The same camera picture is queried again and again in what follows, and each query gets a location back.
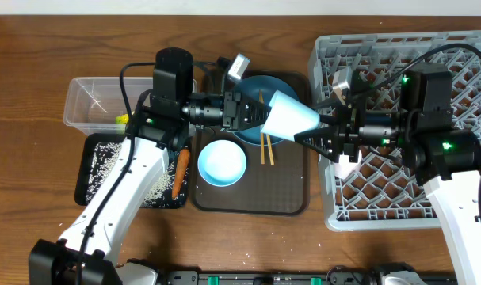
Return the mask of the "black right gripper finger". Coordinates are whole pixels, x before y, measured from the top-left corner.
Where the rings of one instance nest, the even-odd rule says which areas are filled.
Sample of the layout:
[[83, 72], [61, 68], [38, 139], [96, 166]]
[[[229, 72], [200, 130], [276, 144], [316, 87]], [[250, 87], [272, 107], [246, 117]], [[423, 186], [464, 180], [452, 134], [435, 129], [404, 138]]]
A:
[[294, 135], [294, 141], [306, 146], [332, 162], [338, 162], [341, 154], [338, 127], [322, 127]]
[[[340, 103], [339, 101], [320, 101], [319, 103], [313, 105], [313, 109], [315, 111], [318, 111], [322, 108], [335, 108], [340, 106], [342, 106], [342, 103]], [[336, 125], [338, 124], [338, 118], [334, 116], [320, 115], [320, 122], [329, 125]]]

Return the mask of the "pink cup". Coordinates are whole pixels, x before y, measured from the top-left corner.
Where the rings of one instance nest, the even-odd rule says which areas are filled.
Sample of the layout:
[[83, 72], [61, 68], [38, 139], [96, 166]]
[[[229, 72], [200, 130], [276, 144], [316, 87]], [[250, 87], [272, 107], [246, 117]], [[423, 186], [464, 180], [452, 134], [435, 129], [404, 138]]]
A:
[[361, 167], [362, 153], [358, 151], [357, 162], [351, 162], [350, 156], [341, 154], [338, 163], [334, 163], [334, 175], [340, 179], [346, 179], [351, 173], [358, 171]]

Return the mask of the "light blue cup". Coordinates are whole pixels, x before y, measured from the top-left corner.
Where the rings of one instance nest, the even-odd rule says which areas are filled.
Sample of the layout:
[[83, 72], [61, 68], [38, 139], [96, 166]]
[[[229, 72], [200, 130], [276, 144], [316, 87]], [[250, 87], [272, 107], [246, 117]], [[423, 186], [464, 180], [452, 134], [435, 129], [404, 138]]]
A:
[[269, 107], [271, 110], [261, 133], [294, 142], [296, 134], [314, 130], [320, 125], [320, 116], [316, 111], [281, 91], [275, 92]]

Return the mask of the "light blue bowl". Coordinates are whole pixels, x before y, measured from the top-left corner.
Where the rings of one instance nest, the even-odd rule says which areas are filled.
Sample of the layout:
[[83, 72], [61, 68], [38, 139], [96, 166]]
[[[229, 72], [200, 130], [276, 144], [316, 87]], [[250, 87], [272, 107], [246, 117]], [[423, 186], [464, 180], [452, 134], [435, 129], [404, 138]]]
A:
[[206, 145], [198, 156], [200, 176], [210, 185], [228, 187], [238, 182], [246, 172], [247, 158], [239, 144], [231, 140], [216, 140]]

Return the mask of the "orange carrot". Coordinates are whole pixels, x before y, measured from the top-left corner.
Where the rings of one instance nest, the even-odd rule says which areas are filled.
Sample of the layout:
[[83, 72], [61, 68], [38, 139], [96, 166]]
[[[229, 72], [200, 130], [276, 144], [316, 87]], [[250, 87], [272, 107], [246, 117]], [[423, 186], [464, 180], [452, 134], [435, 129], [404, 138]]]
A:
[[177, 165], [175, 167], [174, 183], [172, 187], [173, 200], [177, 199], [181, 191], [181, 186], [185, 178], [185, 172], [188, 168], [189, 160], [190, 160], [190, 150], [188, 148], [182, 149], [178, 156]]

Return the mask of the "white rice heap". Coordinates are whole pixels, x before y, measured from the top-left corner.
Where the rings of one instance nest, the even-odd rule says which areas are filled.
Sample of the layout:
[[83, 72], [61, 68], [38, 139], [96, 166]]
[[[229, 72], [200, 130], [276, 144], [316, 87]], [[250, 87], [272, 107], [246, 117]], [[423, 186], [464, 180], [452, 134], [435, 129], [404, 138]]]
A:
[[[121, 150], [120, 142], [100, 142], [94, 147], [91, 170], [86, 173], [86, 190], [83, 197], [88, 204], [111, 172]], [[170, 156], [170, 164], [166, 172], [151, 186], [142, 207], [170, 208], [174, 198], [172, 188], [175, 174], [175, 156]]]

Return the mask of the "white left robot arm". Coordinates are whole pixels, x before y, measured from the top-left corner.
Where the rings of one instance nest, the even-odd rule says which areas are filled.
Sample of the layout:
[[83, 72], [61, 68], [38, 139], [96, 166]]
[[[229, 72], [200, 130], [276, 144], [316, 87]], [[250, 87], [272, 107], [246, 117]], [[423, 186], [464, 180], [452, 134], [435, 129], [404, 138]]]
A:
[[190, 126], [244, 131], [262, 125], [271, 108], [240, 92], [195, 93], [198, 67], [186, 50], [159, 51], [152, 67], [152, 88], [128, 106], [125, 138], [117, 160], [85, 210], [58, 241], [40, 239], [29, 254], [31, 284], [155, 284], [150, 266], [117, 267], [120, 247], [151, 186], [182, 154]]

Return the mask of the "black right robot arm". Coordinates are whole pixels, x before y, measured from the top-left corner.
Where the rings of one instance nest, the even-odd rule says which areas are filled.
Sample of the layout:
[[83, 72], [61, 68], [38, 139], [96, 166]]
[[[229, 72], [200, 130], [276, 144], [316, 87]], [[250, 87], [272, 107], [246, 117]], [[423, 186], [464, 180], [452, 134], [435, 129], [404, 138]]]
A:
[[412, 63], [397, 79], [397, 112], [370, 112], [364, 99], [353, 98], [366, 85], [354, 74], [337, 115], [322, 116], [324, 127], [294, 139], [333, 162], [341, 155], [357, 162], [360, 146], [400, 148], [437, 214], [458, 283], [481, 284], [481, 143], [452, 125], [452, 74], [445, 65]]

